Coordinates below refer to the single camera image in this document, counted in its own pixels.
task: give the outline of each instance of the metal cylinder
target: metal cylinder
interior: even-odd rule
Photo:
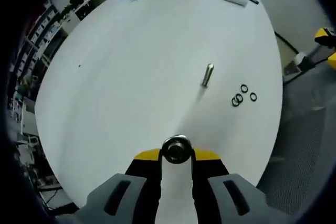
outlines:
[[[164,141],[161,152],[168,162],[181,164],[191,156],[192,147],[186,136],[176,135]]]
[[[214,70],[214,65],[212,63],[209,63],[206,67],[204,78],[202,81],[202,87],[206,88],[208,86],[212,71]]]

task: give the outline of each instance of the black rubber ring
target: black rubber ring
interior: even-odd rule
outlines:
[[[247,93],[247,91],[248,91],[248,87],[245,85],[245,84],[242,84],[241,86],[240,86],[240,90],[242,91],[242,93]]]
[[[244,100],[244,98],[243,98],[243,96],[241,95],[241,94],[236,94],[236,100],[237,100],[237,102],[240,104],[240,103],[242,103],[243,102],[243,100]]]
[[[231,105],[232,105],[233,107],[238,107],[238,106],[240,105],[240,103],[236,100],[236,97],[232,97],[232,99],[231,99]]]
[[[257,94],[256,94],[256,93],[253,93],[253,92],[252,92],[252,93],[250,94],[250,98],[251,98],[251,101],[255,102],[255,101],[257,101],[257,98],[258,98],[258,97],[257,97]]]

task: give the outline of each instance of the metal peg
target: metal peg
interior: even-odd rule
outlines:
[[[214,65],[212,63],[209,63],[205,70],[205,75],[202,81],[202,87],[206,88],[208,86],[212,71],[214,70]]]

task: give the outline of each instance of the white table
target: white table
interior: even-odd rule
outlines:
[[[199,95],[210,62],[214,72]],[[177,133],[216,151],[230,173],[257,185],[278,132],[281,76],[262,3],[107,0],[51,62],[37,97],[38,132],[79,207],[136,154]],[[234,108],[230,100],[242,83],[258,100],[244,95]],[[190,177],[190,162],[163,162],[158,223],[196,223]]]

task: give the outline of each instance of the o-ring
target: o-ring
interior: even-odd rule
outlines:
[[[231,99],[231,105],[233,107],[238,107],[240,105],[240,103],[236,100],[236,97],[232,97],[232,99]]]
[[[241,94],[236,94],[235,97],[236,97],[236,100],[237,100],[238,103],[242,103],[243,102],[244,98],[243,98],[243,96]]]
[[[241,86],[240,86],[240,90],[242,91],[242,93],[247,93],[247,91],[248,91],[248,87],[245,85],[245,84],[242,84]]]
[[[257,94],[256,94],[256,93],[253,93],[253,92],[252,92],[252,93],[250,94],[250,98],[251,98],[251,101],[255,102],[255,101],[257,101],[257,98],[258,98],[258,97],[257,97]]]

